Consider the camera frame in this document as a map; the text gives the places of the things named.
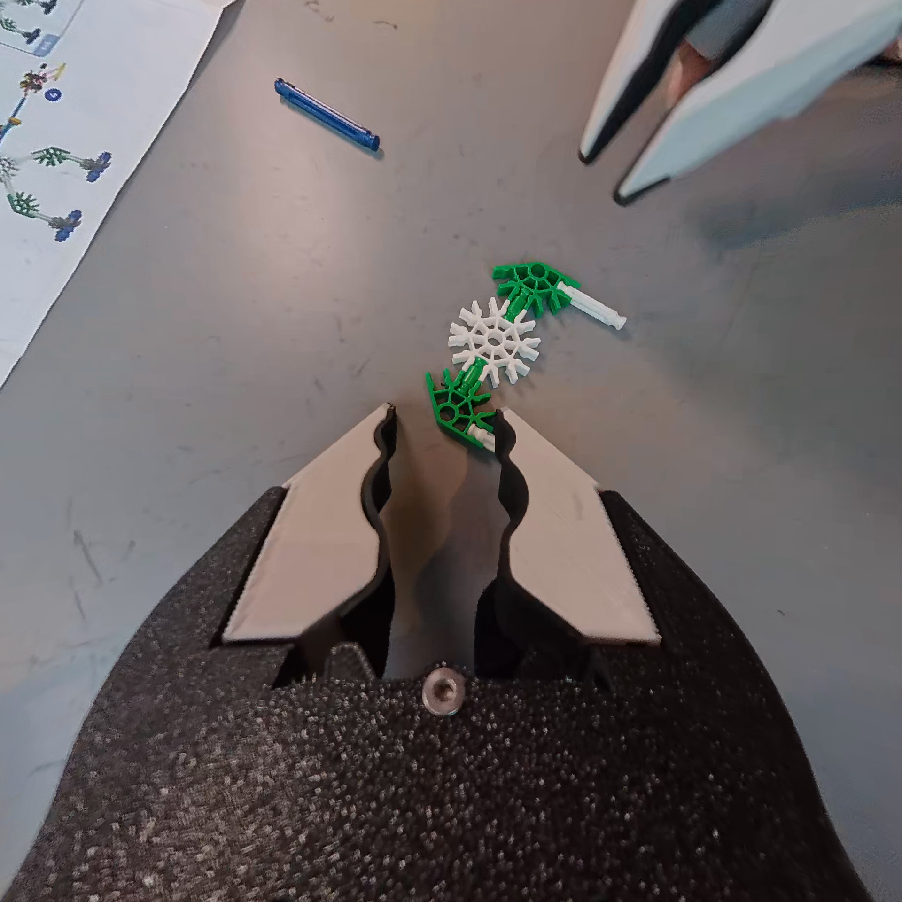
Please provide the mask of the person's right hand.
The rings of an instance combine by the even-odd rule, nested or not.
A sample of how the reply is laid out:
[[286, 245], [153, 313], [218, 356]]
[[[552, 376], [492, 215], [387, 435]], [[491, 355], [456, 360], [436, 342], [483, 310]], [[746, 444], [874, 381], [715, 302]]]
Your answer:
[[712, 61], [696, 51], [684, 40], [678, 47], [669, 67], [665, 102], [672, 109], [691, 88], [711, 70]]

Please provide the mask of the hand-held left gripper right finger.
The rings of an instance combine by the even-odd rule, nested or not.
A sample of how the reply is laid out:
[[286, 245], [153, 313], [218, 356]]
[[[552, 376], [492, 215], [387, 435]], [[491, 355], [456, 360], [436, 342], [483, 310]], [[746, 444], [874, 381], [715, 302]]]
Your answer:
[[603, 648], [659, 648], [597, 480], [512, 410], [494, 434], [509, 523], [477, 605], [476, 672], [603, 675]]

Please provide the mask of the white snowflake toy connector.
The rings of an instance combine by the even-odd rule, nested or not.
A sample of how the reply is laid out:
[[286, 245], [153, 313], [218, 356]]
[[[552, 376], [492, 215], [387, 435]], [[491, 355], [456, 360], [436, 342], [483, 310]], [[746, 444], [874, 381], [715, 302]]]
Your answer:
[[503, 374], [510, 384], [528, 375], [529, 362], [539, 355], [540, 338], [529, 335], [535, 322], [525, 320], [525, 311], [513, 320], [506, 319], [510, 304], [505, 300], [500, 305], [497, 298], [491, 297], [488, 312], [484, 312], [475, 300], [470, 309], [460, 310], [460, 321], [450, 325], [447, 345], [456, 349], [452, 363], [466, 372], [483, 362], [479, 382], [489, 379], [493, 389], [499, 388]]

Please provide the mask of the toy instruction poster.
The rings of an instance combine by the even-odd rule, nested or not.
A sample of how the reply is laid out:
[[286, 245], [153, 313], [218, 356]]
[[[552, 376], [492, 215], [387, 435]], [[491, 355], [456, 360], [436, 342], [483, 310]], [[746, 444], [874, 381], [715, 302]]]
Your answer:
[[181, 99], [228, 5], [1, 3], [1, 382]]

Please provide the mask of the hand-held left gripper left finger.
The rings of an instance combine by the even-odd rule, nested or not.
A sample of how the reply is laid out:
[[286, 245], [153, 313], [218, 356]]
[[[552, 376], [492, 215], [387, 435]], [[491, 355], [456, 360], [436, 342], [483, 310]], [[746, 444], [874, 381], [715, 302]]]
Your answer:
[[223, 644], [297, 645], [311, 674], [351, 642], [384, 673], [395, 588], [380, 513], [396, 438], [395, 408], [380, 405], [287, 480]]

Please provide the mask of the grey desk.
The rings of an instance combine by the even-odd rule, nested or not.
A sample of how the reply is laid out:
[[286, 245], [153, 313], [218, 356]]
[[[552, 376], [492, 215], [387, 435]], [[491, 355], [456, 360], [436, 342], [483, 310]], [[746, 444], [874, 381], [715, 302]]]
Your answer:
[[[2, 889], [124, 644], [267, 488], [384, 401], [389, 673], [472, 662], [498, 468], [423, 374], [496, 264], [537, 322], [496, 397], [731, 611], [874, 897], [900, 900], [900, 80], [865, 70], [622, 209], [648, 99], [577, 145], [630, 2], [246, 2], [2, 389]], [[380, 137], [291, 107], [283, 78]]]

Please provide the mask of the green toy connector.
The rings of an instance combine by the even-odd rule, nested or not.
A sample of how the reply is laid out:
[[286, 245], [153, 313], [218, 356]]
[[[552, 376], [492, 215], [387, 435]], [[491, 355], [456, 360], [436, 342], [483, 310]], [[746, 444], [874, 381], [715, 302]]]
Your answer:
[[490, 400], [490, 392], [481, 390], [483, 369], [487, 363], [479, 359], [466, 370], [452, 377], [445, 369], [443, 380], [437, 384], [430, 373], [425, 373], [425, 382], [431, 401], [435, 422], [446, 433], [476, 448], [467, 435], [468, 426], [475, 422], [481, 428], [493, 432], [495, 411], [480, 411], [479, 408]]
[[546, 310], [557, 315], [571, 302], [558, 285], [563, 283], [572, 288], [581, 287], [578, 281], [542, 262], [495, 266], [491, 277], [499, 283], [499, 297], [509, 301], [502, 316], [511, 322], [523, 310], [532, 310], [537, 318], [543, 316]]

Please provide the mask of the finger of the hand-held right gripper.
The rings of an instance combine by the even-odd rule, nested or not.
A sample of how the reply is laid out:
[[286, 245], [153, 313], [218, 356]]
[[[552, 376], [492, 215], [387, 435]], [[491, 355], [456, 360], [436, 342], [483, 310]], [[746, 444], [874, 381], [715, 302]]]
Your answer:
[[670, 110], [617, 186], [628, 204], [795, 116], [900, 35], [899, 1], [777, 1], [738, 52]]
[[686, 35], [717, 1], [636, 1], [604, 73], [579, 144], [591, 164], [660, 83]]

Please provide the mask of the blue toy rod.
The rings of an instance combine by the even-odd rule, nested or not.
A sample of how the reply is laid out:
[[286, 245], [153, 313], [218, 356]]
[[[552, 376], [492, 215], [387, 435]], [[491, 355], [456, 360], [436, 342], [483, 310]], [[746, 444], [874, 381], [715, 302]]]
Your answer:
[[379, 151], [380, 137], [376, 133], [337, 112], [333, 107], [310, 96], [283, 78], [275, 80], [274, 89], [280, 99], [291, 107], [312, 117], [367, 151], [373, 153]]

